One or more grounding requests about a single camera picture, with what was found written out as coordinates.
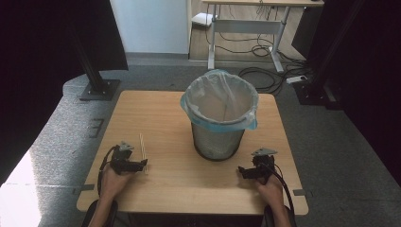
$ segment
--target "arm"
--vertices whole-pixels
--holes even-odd
[[[263,201],[271,208],[275,227],[291,227],[288,212],[284,205],[283,186],[280,181],[274,175],[271,175],[265,185],[259,181],[255,181],[254,184]]]
[[[127,182],[132,178],[133,172],[123,172],[118,175],[106,165],[103,170],[102,190],[96,205],[96,210],[92,216],[89,226],[103,226],[109,216],[110,208],[115,197],[124,189]]]

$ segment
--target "desk foot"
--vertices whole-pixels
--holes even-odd
[[[281,65],[280,59],[278,58],[277,52],[273,52],[273,47],[269,47],[271,58],[273,59],[274,66],[276,67],[277,73],[284,73],[283,66]]]
[[[215,46],[209,44],[209,59],[207,61],[207,69],[215,69]]]

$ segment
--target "wooden table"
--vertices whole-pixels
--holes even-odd
[[[138,213],[262,215],[264,202],[238,166],[253,167],[251,153],[261,147],[278,151],[297,215],[308,212],[286,133],[274,97],[259,95],[258,127],[245,131],[237,153],[222,162],[203,159],[193,145],[191,125],[180,106],[183,92],[125,91],[114,109],[85,184],[96,185],[106,152],[122,140],[135,147],[131,159],[142,160],[143,134],[148,174],[139,172],[117,198],[119,210]],[[98,199],[96,187],[80,193],[77,207],[87,210]]]
[[[214,5],[212,18],[212,40],[209,45],[208,68],[215,68],[215,32],[224,33],[250,33],[250,34],[274,34],[274,43],[269,47],[271,58],[277,72],[283,73],[277,54],[278,45],[286,27],[289,10],[291,7],[322,7],[323,0],[202,0],[203,3]],[[220,20],[216,17],[217,5],[243,5],[243,6],[275,6],[285,7],[281,21],[245,21],[245,20]]]

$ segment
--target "white metal desk frame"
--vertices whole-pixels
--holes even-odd
[[[283,73],[283,66],[278,58],[277,49],[286,27],[289,15],[289,7],[286,7],[281,21],[240,21],[240,20],[217,20],[216,8],[218,4],[213,4],[212,18],[212,42],[209,44],[208,69],[215,68],[215,32],[225,33],[250,33],[250,34],[274,34],[273,46],[269,47],[271,58],[278,73]]]

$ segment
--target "wooden stick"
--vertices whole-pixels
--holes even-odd
[[[145,152],[144,137],[142,136],[142,133],[139,133],[139,139],[141,140],[142,160],[145,160],[147,159],[147,154]],[[145,174],[148,174],[148,166],[144,167],[144,172]]]

